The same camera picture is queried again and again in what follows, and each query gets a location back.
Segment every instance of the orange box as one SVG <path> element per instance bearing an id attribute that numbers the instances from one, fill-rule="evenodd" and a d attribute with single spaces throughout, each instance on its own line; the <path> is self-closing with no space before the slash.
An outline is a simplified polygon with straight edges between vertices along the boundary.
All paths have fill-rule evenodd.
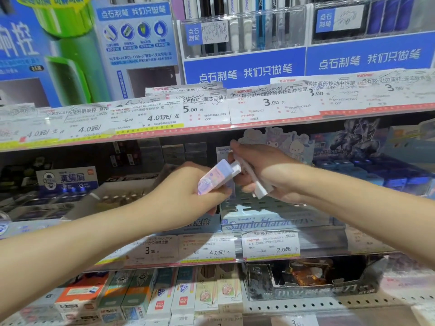
<path id="1" fill-rule="evenodd" d="M 113 275 L 113 272 L 79 274 L 71 279 L 71 282 L 56 300 L 55 305 L 60 312 L 97 310 Z"/>

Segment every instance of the blue icon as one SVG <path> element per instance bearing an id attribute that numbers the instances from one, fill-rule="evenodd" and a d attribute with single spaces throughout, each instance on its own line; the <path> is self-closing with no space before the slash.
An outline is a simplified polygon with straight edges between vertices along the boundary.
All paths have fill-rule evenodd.
<path id="1" fill-rule="evenodd" d="M 138 34 L 141 37 L 149 38 L 151 35 L 151 27 L 145 22 L 140 23 L 138 25 Z"/>
<path id="2" fill-rule="evenodd" d="M 134 38 L 134 29 L 130 24 L 124 24 L 121 27 L 121 34 L 127 40 L 132 40 Z"/>
<path id="3" fill-rule="evenodd" d="M 118 31 L 113 25 L 107 25 L 103 33 L 104 37 L 110 42 L 115 42 L 118 39 Z"/>
<path id="4" fill-rule="evenodd" d="M 154 32 L 160 36 L 160 37 L 164 37 L 167 34 L 167 26 L 166 23 L 162 20 L 159 20 L 158 22 L 156 22 L 154 24 Z"/>

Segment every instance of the circular icon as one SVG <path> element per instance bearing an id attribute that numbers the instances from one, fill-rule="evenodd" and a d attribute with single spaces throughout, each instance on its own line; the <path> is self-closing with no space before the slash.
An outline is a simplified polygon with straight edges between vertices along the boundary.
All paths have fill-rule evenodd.
<path id="1" fill-rule="evenodd" d="M 121 34 L 123 37 L 125 37 L 127 40 L 132 40 L 134 38 L 134 30 L 133 27 L 130 24 L 124 24 L 121 27 Z"/>
<path id="2" fill-rule="evenodd" d="M 141 37 L 149 38 L 151 35 L 151 27 L 145 22 L 140 23 L 138 25 L 138 34 Z"/>
<path id="3" fill-rule="evenodd" d="M 118 39 L 118 31 L 113 25 L 107 25 L 103 33 L 104 37 L 111 42 L 115 42 Z"/>
<path id="4" fill-rule="evenodd" d="M 167 26 L 166 23 L 162 20 L 159 20 L 158 22 L 156 22 L 154 24 L 154 32 L 160 36 L 160 37 L 164 37 L 167 34 Z"/>
<path id="5" fill-rule="evenodd" d="M 42 176 L 45 187 L 48 190 L 54 190 L 56 188 L 56 178 L 53 173 L 47 172 Z"/>

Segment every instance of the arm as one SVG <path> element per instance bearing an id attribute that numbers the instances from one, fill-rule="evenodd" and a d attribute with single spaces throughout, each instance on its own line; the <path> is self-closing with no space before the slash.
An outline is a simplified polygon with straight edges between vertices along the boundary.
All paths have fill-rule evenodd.
<path id="1" fill-rule="evenodd" d="M 231 191 L 223 186 L 198 196 L 208 170 L 186 163 L 129 205 L 0 241 L 0 321 L 118 248 L 188 225 L 215 208 Z"/>
<path id="2" fill-rule="evenodd" d="M 316 207 L 435 269 L 435 201 L 310 167 L 269 146 L 231 147 L 276 187 L 274 197 Z M 236 182 L 254 189 L 248 175 Z"/>

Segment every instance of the red logo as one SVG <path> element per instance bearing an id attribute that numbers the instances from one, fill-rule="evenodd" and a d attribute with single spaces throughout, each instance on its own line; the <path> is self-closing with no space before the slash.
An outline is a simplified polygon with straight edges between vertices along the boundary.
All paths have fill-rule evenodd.
<path id="1" fill-rule="evenodd" d="M 162 310 L 164 305 L 164 301 L 157 301 L 156 310 Z"/>
<path id="2" fill-rule="evenodd" d="M 187 304 L 188 304 L 188 297 L 187 296 L 180 297 L 180 303 L 178 305 L 179 306 L 185 306 Z"/>

